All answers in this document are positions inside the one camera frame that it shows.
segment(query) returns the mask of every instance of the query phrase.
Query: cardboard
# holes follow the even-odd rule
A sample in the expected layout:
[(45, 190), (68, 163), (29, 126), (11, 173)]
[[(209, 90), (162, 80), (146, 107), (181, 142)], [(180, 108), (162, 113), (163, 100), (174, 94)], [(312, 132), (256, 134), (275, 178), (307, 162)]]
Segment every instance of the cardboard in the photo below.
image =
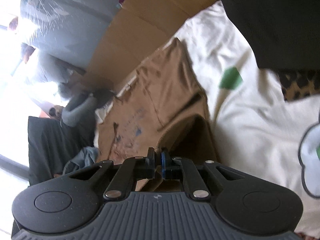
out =
[(163, 46), (185, 20), (215, 1), (125, 0), (101, 38), (88, 72), (117, 87), (144, 58)]

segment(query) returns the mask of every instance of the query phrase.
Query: white fabric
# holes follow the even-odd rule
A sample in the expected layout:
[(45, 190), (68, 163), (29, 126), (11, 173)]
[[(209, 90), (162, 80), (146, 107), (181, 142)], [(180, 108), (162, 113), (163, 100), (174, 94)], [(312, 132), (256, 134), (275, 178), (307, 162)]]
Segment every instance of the white fabric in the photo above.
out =
[[(220, 161), (297, 193), (304, 212), (296, 231), (320, 237), (320, 200), (303, 189), (298, 160), (300, 141), (318, 120), (320, 96), (285, 102), (277, 76), (258, 69), (251, 47), (221, 2), (187, 20), (175, 37), (187, 47), (207, 93)], [(219, 89), (230, 67), (237, 68), (243, 82), (234, 90)]]

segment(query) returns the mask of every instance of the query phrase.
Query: metal pin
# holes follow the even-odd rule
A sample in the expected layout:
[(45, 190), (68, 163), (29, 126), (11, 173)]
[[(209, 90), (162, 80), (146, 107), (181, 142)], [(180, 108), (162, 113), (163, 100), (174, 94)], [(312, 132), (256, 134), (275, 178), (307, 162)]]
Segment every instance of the metal pin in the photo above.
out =
[(209, 196), (209, 192), (207, 192), (205, 190), (196, 190), (193, 192), (193, 195), (197, 198), (205, 198), (205, 197)]
[(106, 192), (106, 197), (108, 198), (117, 198), (121, 196), (121, 191), (119, 190), (109, 190)]

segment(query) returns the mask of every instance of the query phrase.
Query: black fabric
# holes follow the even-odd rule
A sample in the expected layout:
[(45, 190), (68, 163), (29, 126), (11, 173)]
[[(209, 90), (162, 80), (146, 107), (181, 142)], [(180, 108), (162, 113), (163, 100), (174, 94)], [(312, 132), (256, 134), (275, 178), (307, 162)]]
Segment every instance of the black fabric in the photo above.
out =
[(221, 0), (259, 68), (320, 69), (320, 0)]
[(76, 127), (57, 120), (29, 117), (29, 183), (34, 185), (62, 174), (66, 163), (83, 147), (93, 146), (96, 128), (94, 112)]

